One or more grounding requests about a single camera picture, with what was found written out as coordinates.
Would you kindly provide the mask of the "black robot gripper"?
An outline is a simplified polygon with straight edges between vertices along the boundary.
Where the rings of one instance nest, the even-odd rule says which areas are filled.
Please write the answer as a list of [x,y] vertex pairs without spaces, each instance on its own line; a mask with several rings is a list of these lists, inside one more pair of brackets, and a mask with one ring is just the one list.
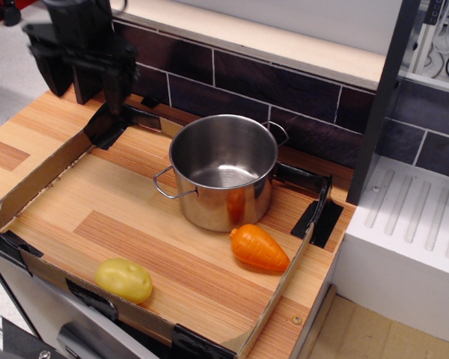
[[103,71],[103,92],[113,115],[139,78],[136,48],[114,30],[109,1],[44,1],[50,20],[23,27],[48,88],[62,97],[73,83],[73,66]]

